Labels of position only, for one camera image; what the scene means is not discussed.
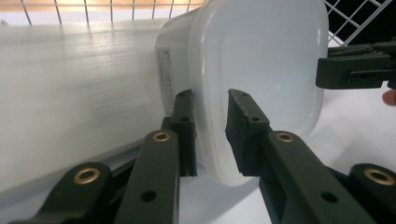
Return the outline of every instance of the container lid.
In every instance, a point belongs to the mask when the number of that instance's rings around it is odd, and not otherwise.
[[[307,136],[321,109],[317,61],[326,57],[328,21],[320,0],[215,0],[191,26],[189,64],[197,141],[206,170],[228,186],[239,174],[225,136],[228,89],[248,92],[274,130]]]

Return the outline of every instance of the metal wire grid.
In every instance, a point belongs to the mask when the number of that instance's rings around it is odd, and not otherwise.
[[[108,0],[108,3],[87,3],[87,0],[79,0],[80,3],[76,3],[77,1],[74,1],[73,3],[59,3],[60,0],[49,0],[47,3],[42,3],[42,1],[34,1],[30,0],[21,0],[20,2],[18,1],[13,1],[10,2],[8,1],[2,1],[0,2],[0,7],[22,7],[24,14],[26,16],[26,19],[28,20],[29,24],[32,25],[32,21],[29,16],[29,11],[28,7],[47,7],[47,8],[54,8],[56,9],[56,14],[58,16],[58,21],[60,24],[63,23],[61,12],[60,12],[60,7],[84,7],[85,10],[85,20],[87,23],[90,23],[90,17],[89,17],[89,7],[100,7],[103,8],[103,11],[108,10],[110,14],[110,19],[111,22],[113,22],[114,18],[114,13],[115,10],[113,9],[114,7],[131,7],[132,8],[132,16],[131,19],[140,19],[137,18],[135,13],[137,8],[150,8],[152,10],[151,13],[151,18],[155,19],[156,18],[156,9],[157,7],[166,7],[169,9],[169,15],[168,18],[172,18],[175,16],[174,12],[174,7],[186,7],[186,12],[190,11],[192,7],[200,7],[202,6],[206,0],[201,0],[201,1],[191,1],[191,0],[185,0],[183,3],[180,3],[181,1],[177,0],[168,0],[168,1],[159,1],[159,0],[152,0],[152,3],[137,3],[138,0],[130,0],[131,2],[129,4],[121,4],[121,3],[114,3],[114,0]],[[378,15],[392,0],[355,0],[355,1],[350,1],[350,0],[324,0],[324,4],[326,5],[326,8],[328,9],[328,16],[330,19],[330,24],[332,22],[339,22],[339,27],[335,31],[332,32],[332,34],[329,35],[329,42],[335,41],[337,44],[341,46],[347,45],[367,24],[370,23],[370,21],[375,18],[376,15]],[[356,8],[354,8],[352,11],[350,11],[350,8],[347,12],[345,12],[345,9],[343,8],[343,4],[350,4],[351,2],[358,2],[356,5]],[[344,38],[344,41],[341,40],[339,35],[345,33],[345,32],[350,32],[348,34],[347,38]]]
[[[353,1],[352,5],[347,11],[343,7],[344,3],[351,5],[352,1],[345,0],[326,0],[324,4],[328,9],[328,16],[330,23],[338,22],[339,27],[329,36],[329,42],[335,41],[341,46],[346,46],[355,38],[358,33],[366,27],[370,21],[373,20],[392,0],[360,0]],[[340,41],[339,35],[347,32],[348,38],[343,42]]]
[[[62,17],[59,8],[60,7],[84,7],[85,9],[85,19],[87,23],[90,23],[88,7],[101,7],[101,8],[108,8],[110,13],[111,22],[113,22],[113,15],[114,15],[114,7],[131,7],[132,8],[132,20],[139,19],[135,17],[135,12],[137,7],[151,7],[152,15],[151,18],[155,19],[155,10],[157,7],[169,7],[169,17],[172,18],[174,16],[174,7],[186,7],[186,12],[190,11],[192,7],[201,7],[206,0],[195,1],[198,3],[193,3],[191,0],[186,0],[184,3],[176,3],[175,0],[168,0],[168,3],[158,3],[157,0],[153,0],[152,3],[136,3],[136,0],[130,0],[130,4],[123,4],[123,3],[113,3],[113,0],[108,0],[106,4],[98,4],[98,3],[87,3],[87,0],[80,0],[81,3],[58,3],[57,0],[53,0],[53,3],[40,3],[40,2],[26,2],[25,0],[21,0],[20,2],[0,2],[0,7],[22,7],[26,19],[29,22],[29,25],[33,25],[32,21],[29,16],[28,7],[55,7],[58,21],[62,24]]]

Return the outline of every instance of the white surface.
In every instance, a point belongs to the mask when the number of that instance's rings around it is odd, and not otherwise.
[[[0,29],[0,195],[160,127],[165,21]]]
[[[199,9],[189,65],[197,141],[213,178],[228,186],[248,181],[224,134],[228,89],[251,94],[273,128],[302,137],[312,131],[323,94],[315,86],[317,63],[327,55],[328,32],[320,0],[215,0]]]

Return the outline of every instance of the wire rack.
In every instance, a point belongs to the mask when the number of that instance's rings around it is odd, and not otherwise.
[[[331,26],[329,42],[347,45],[392,0],[324,0]],[[3,25],[76,21],[120,21],[173,18],[206,0],[3,0]]]

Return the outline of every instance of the translucent plastic container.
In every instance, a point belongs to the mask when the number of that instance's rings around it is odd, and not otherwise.
[[[321,0],[213,0],[165,24],[156,42],[163,107],[170,114],[175,95],[193,90],[198,159],[214,179],[248,181],[225,137],[228,89],[250,93],[273,129],[310,134],[328,33]]]

